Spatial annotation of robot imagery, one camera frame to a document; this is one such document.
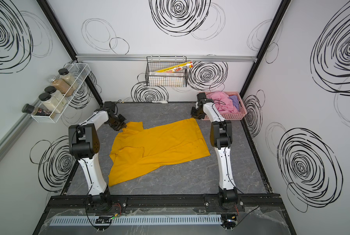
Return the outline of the yellow t-shirt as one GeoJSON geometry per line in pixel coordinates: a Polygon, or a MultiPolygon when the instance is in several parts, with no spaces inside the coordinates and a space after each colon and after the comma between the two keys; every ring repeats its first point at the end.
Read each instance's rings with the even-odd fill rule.
{"type": "Polygon", "coordinates": [[[108,186],[144,176],[165,165],[208,156],[210,151],[194,118],[149,129],[142,122],[129,122],[111,148],[113,166],[108,186]]]}

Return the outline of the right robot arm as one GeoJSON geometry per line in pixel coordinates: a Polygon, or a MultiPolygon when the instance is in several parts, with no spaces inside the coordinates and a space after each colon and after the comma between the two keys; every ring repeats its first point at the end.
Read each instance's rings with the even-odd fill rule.
{"type": "Polygon", "coordinates": [[[211,122],[210,143],[217,155],[219,166],[219,205],[223,209],[239,204],[239,194],[231,166],[232,123],[217,110],[212,99],[206,93],[197,94],[195,107],[191,110],[195,119],[208,117],[211,122]]]}

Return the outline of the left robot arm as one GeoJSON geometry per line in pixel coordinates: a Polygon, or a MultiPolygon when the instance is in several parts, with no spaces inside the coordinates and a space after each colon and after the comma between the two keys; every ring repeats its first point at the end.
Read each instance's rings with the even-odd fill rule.
{"type": "Polygon", "coordinates": [[[69,127],[69,151],[81,165],[88,184],[86,209],[107,211],[112,199],[99,164],[101,148],[97,130],[104,124],[120,131],[126,127],[126,118],[118,114],[117,103],[107,101],[80,124],[69,127]]]}

